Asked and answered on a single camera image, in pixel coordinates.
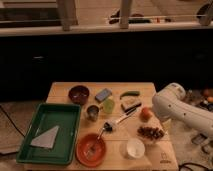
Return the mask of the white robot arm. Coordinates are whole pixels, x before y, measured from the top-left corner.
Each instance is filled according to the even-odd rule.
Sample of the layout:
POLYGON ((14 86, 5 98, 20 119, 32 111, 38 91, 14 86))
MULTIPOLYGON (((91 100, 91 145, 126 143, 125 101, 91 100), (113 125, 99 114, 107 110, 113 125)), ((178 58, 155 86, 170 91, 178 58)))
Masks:
POLYGON ((170 83, 153 98, 153 109, 161 121, 174 118, 182 121, 205 136, 213 139, 213 112, 183 102, 185 89, 178 83, 170 83))

